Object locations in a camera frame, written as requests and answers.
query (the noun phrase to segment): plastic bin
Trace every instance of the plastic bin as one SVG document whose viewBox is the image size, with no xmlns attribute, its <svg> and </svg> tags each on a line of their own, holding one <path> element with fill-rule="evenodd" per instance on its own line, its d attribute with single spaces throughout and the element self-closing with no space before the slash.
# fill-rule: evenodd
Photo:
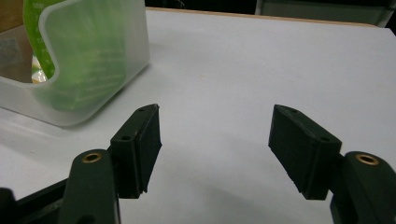
<svg viewBox="0 0 396 224">
<path fill-rule="evenodd" d="M 55 125 L 89 118 L 149 62 L 143 0 L 66 0 L 44 9 L 39 31 L 53 77 L 22 83 L 5 73 L 23 57 L 0 64 L 0 106 Z"/>
</svg>

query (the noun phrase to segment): metal ring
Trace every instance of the metal ring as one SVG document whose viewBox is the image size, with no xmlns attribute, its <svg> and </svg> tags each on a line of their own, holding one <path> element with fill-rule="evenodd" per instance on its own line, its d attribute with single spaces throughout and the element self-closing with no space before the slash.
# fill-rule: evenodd
<svg viewBox="0 0 396 224">
<path fill-rule="evenodd" d="M 356 155 L 356 159 L 360 162 L 363 162 L 364 164 L 367 165 L 378 165 L 379 160 L 373 156 L 367 155 L 367 154 L 358 154 Z"/>
<path fill-rule="evenodd" d="M 102 159 L 102 154 L 99 152 L 93 152 L 88 155 L 86 155 L 84 158 L 82 158 L 82 162 L 84 163 L 93 163 L 96 161 L 99 161 Z"/>
</svg>

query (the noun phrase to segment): table surface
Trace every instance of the table surface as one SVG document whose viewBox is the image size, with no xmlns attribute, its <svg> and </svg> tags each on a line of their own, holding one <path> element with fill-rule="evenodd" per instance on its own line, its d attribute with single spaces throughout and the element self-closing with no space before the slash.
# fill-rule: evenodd
<svg viewBox="0 0 396 224">
<path fill-rule="evenodd" d="M 59 128 L 0 109 L 0 186 L 17 199 L 107 148 L 140 106 L 160 105 L 163 147 L 123 223 L 332 223 L 267 146 L 273 106 L 301 110 L 396 167 L 396 38 L 388 29 L 148 11 L 149 66 L 91 119 Z"/>
</svg>

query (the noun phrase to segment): white table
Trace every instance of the white table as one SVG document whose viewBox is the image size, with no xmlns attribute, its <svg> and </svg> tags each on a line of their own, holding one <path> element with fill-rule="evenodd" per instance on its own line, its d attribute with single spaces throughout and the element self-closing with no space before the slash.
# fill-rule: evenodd
<svg viewBox="0 0 396 224">
<path fill-rule="evenodd" d="M 396 168 L 396 38 L 374 27 L 148 11 L 150 65 L 93 118 L 59 128 L 0 109 L 0 186 L 17 199 L 68 176 L 140 106 L 163 147 L 122 223 L 332 223 L 267 146 L 274 104 Z"/>
</svg>

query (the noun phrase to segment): translucent plastic container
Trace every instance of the translucent plastic container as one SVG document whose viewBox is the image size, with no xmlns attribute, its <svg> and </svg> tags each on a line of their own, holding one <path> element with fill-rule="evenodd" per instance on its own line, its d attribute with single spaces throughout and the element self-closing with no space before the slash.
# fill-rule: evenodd
<svg viewBox="0 0 396 224">
<path fill-rule="evenodd" d="M 0 77 L 0 106 L 55 125 L 89 118 L 149 62 L 143 0 L 66 0 L 44 9 L 39 31 L 53 77 Z"/>
</svg>

